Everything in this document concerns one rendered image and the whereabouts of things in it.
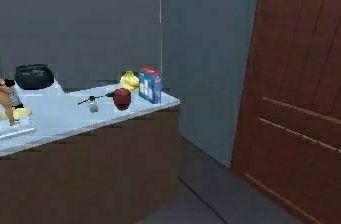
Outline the tan figure statue on base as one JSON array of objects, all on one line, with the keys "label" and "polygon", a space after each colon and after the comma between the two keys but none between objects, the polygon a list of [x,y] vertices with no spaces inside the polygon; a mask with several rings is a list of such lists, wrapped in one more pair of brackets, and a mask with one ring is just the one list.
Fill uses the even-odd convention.
[{"label": "tan figure statue on base", "polygon": [[0,141],[32,133],[32,110],[25,107],[18,96],[15,81],[0,76]]}]

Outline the blue and red box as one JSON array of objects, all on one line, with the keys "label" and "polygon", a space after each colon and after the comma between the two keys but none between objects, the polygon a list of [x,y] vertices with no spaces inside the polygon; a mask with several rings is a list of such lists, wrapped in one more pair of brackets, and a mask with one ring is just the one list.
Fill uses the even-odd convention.
[{"label": "blue and red box", "polygon": [[139,74],[139,96],[152,104],[161,102],[162,74],[148,67],[143,67]]}]

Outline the dark red apple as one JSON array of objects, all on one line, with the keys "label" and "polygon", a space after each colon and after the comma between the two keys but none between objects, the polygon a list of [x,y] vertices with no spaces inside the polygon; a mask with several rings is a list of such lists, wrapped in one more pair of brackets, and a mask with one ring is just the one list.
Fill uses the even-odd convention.
[{"label": "dark red apple", "polygon": [[131,103],[131,92],[125,88],[118,88],[113,95],[114,105],[118,110],[126,110]]}]

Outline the brown counter with white top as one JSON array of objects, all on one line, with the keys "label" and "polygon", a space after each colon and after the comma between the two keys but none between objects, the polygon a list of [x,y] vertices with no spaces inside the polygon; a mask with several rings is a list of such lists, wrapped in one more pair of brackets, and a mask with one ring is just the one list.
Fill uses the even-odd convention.
[{"label": "brown counter with white top", "polygon": [[113,89],[21,92],[35,131],[0,142],[0,224],[134,224],[175,199],[179,100],[119,111]]}]

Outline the brown wooden cupboard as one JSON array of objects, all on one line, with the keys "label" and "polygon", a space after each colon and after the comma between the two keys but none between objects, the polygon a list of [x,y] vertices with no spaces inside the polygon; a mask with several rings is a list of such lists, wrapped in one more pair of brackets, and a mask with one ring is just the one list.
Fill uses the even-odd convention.
[{"label": "brown wooden cupboard", "polygon": [[306,224],[341,224],[341,0],[257,0],[231,166]]}]

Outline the black round pot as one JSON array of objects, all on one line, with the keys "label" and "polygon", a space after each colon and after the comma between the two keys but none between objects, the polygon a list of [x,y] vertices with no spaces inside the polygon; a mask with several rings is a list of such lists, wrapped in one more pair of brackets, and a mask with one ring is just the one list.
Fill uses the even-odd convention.
[{"label": "black round pot", "polygon": [[23,90],[40,90],[54,83],[54,73],[47,64],[29,64],[18,66],[15,81]]}]

